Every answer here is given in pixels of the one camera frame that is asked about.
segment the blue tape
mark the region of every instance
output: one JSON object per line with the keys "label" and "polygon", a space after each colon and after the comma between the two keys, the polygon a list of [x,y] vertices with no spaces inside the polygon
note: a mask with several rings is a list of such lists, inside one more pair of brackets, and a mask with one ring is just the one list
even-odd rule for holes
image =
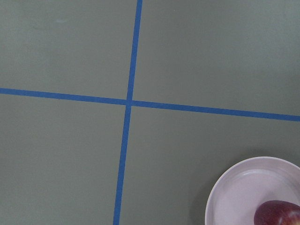
{"label": "blue tape", "polygon": [[212,113],[212,114],[221,114],[221,115],[256,117],[256,118],[265,118],[265,119],[273,119],[273,120],[300,121],[300,116],[294,116],[294,115],[253,112],[253,111],[243,111],[243,110],[234,110],[234,109],[210,108],[210,107],[200,107],[200,106],[191,106],[191,105],[177,105],[177,104],[144,102],[144,101],[134,100],[132,101],[132,106],[157,108],[157,109],[170,109],[170,110],[198,112],[198,113]]}
{"label": "blue tape", "polygon": [[131,59],[130,59],[130,70],[129,70],[129,79],[128,79],[128,88],[127,88],[127,98],[126,98],[127,105],[126,105],[126,109],[125,109],[123,136],[122,136],[119,171],[118,171],[118,181],[117,181],[117,190],[116,190],[116,199],[115,199],[114,213],[113,213],[113,225],[119,225],[119,223],[120,223],[120,212],[121,212],[121,203],[122,203],[126,153],[127,153],[127,145],[128,145],[131,103],[132,103],[134,83],[135,83],[135,68],[136,68],[137,47],[138,47],[140,24],[141,24],[142,4],[143,4],[143,0],[137,0],[136,12],[135,12],[135,27],[134,27],[134,33],[133,33]]}
{"label": "blue tape", "polygon": [[142,4],[143,4],[143,0],[137,0],[136,13],[135,13],[135,27],[134,27],[134,31],[133,31],[129,80],[128,80],[128,89],[127,89],[127,100],[129,100],[129,101],[131,101],[133,98],[137,47],[138,47],[138,42],[139,42],[139,32],[140,32],[141,14],[142,14]]}
{"label": "blue tape", "polygon": [[60,94],[60,93],[52,93],[52,92],[18,90],[18,89],[7,89],[7,88],[0,88],[0,94],[30,96],[30,97],[38,97],[38,98],[54,98],[54,99],[83,101],[83,102],[97,102],[97,103],[106,103],[106,104],[114,104],[114,105],[126,105],[127,103],[126,100],[117,99],[117,98],[69,95],[69,94]]}
{"label": "blue tape", "polygon": [[127,105],[126,109],[125,109],[125,116],[124,116],[124,127],[123,127],[123,136],[122,136],[122,144],[121,144],[121,154],[120,154],[120,162],[119,162],[116,199],[115,199],[115,206],[114,206],[113,225],[119,225],[119,222],[120,222],[120,212],[121,212],[121,202],[122,202],[122,193],[123,193],[125,162],[126,162],[126,154],[127,154],[127,146],[128,146],[130,115],[131,115],[131,106]]}

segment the gray surface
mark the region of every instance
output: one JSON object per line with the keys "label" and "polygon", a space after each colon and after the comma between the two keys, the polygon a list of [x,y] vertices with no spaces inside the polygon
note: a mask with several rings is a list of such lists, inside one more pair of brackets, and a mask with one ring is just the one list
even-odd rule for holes
{"label": "gray surface", "polygon": [[1,0],[1,87],[126,98],[135,0]]}
{"label": "gray surface", "polygon": [[124,107],[0,102],[0,224],[112,224]]}
{"label": "gray surface", "polygon": [[[126,98],[136,0],[0,0],[0,88]],[[144,0],[135,100],[300,115],[300,2]],[[124,106],[0,95],[0,224],[111,225]],[[120,225],[203,225],[298,122],[132,108]]]}
{"label": "gray surface", "polygon": [[134,99],[300,114],[300,1],[144,1]]}
{"label": "gray surface", "polygon": [[300,165],[299,123],[133,108],[121,225],[203,225],[219,176],[250,157]]}

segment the apple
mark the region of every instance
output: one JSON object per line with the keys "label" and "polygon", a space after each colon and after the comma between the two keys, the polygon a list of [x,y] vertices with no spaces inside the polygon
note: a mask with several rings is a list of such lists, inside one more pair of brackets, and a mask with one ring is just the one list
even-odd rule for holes
{"label": "apple", "polygon": [[254,215],[255,225],[300,225],[300,206],[285,201],[267,201]]}

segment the white plate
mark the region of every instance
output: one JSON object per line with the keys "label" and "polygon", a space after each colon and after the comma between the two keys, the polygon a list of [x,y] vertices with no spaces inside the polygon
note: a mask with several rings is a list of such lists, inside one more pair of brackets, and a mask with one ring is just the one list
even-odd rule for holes
{"label": "white plate", "polygon": [[216,182],[207,201],[205,225],[253,225],[257,207],[269,200],[300,205],[300,168],[274,157],[246,159]]}

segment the white bowl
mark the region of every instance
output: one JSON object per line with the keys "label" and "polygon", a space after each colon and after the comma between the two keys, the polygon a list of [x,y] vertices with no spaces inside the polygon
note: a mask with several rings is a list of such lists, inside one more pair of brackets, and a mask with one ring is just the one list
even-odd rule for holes
{"label": "white bowl", "polygon": [[270,200],[300,205],[300,168],[274,157],[246,159],[217,180],[207,201],[205,225],[253,225],[257,207]]}

